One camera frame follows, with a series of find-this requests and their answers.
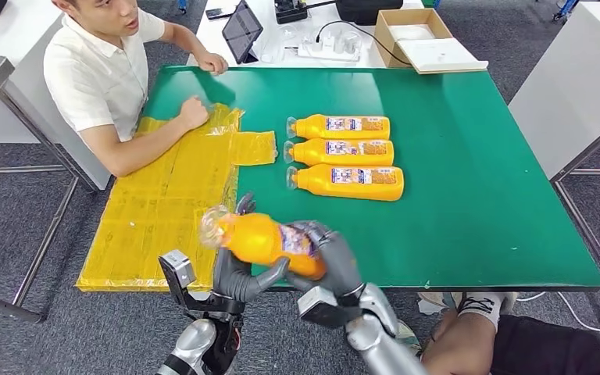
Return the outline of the person's left hand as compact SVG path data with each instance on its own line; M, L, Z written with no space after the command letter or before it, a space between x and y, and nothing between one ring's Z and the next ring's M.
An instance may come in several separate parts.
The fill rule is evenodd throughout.
M213 75L220 75L228 70L228 63L219 54L202 51L194 54L196 63L200 69Z

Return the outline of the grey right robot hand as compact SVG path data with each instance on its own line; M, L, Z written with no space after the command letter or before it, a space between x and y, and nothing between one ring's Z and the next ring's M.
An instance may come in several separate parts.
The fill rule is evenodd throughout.
M355 293L361 288L363 282L355 256L339 232L314 220L300 220L287 225L299 230L311 240L326 267L325 274L319 280L311 280L288 271L286 281L290 285L300 291L321 286L338 298Z

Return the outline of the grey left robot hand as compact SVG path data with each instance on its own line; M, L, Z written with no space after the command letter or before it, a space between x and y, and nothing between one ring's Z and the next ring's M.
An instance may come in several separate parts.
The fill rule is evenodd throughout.
M289 264L289 258L280 257L268 270L253 275L250 262L240 260L229 248L220 247L213 267L212 291L236 302L251 302L282 280Z

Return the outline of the person's right hand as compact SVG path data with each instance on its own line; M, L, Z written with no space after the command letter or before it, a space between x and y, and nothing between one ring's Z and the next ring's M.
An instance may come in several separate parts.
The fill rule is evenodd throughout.
M197 96L193 96L181 105L177 119L186 131L194 130L208 121L209 110Z

